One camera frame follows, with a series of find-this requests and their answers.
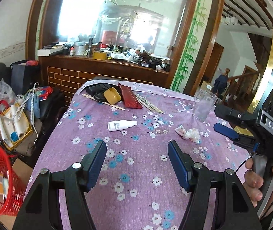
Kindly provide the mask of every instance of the red pouch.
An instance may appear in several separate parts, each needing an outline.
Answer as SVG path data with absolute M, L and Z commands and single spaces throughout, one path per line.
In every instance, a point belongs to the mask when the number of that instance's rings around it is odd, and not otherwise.
M 122 96 L 124 99 L 124 104 L 125 107 L 127 108 L 134 108 L 134 109 L 142 109 L 142 105 L 138 102 L 136 96 L 131 90 L 131 87 L 121 85 L 120 83 L 118 84 L 122 91 Z

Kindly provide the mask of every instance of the blue gripper pad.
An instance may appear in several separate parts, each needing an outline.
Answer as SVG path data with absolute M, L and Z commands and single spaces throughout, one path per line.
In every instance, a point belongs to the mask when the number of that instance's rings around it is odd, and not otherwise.
M 171 161 L 180 186 L 184 188 L 185 191 L 189 191 L 190 184 L 188 176 L 191 178 L 191 174 L 188 174 L 184 165 L 183 155 L 184 153 L 181 151 L 176 141 L 170 141 L 168 144 L 168 158 Z
M 233 130 L 233 129 L 231 129 L 231 128 L 228 128 L 227 126 L 222 125 L 222 124 L 220 124 L 220 123 L 216 123 L 216 124 L 213 126 L 213 129 L 214 129 L 216 132 L 222 134 L 223 136 L 228 137 L 228 138 L 229 138 L 230 140 L 232 140 L 232 141 L 236 141 L 236 140 L 239 139 L 239 134 L 238 134 L 235 130 Z
M 87 173 L 87 189 L 90 191 L 97 182 L 101 167 L 107 154 L 107 145 L 100 140 L 92 153 L 87 154 L 81 161 L 83 172 Z

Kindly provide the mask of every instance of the wooden counter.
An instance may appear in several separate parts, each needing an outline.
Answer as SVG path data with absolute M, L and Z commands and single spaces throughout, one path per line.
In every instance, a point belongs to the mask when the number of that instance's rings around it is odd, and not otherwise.
M 56 87 L 69 105 L 74 93 L 85 82 L 97 76 L 120 78 L 126 81 L 164 87 L 168 72 L 140 67 L 120 60 L 93 60 L 86 56 L 39 57 L 44 85 Z

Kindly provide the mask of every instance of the red plastic basket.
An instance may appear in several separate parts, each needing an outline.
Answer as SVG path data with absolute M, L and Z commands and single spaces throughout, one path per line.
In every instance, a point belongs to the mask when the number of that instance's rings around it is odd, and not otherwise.
M 7 154 L 0 147 L 0 173 L 6 177 L 7 171 L 9 172 L 9 191 L 7 199 L 0 209 L 0 215 L 16 216 L 22 206 L 26 187 L 12 170 Z

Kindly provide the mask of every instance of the crumpled tissue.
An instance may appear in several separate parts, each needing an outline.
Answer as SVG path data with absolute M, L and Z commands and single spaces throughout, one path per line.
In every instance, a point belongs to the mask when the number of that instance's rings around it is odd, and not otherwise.
M 180 125 L 178 128 L 175 129 L 178 135 L 180 135 L 183 139 L 191 139 L 194 143 L 199 143 L 200 141 L 200 135 L 198 132 L 198 129 L 193 128 L 189 129 L 189 131 L 186 131 L 185 128 Z

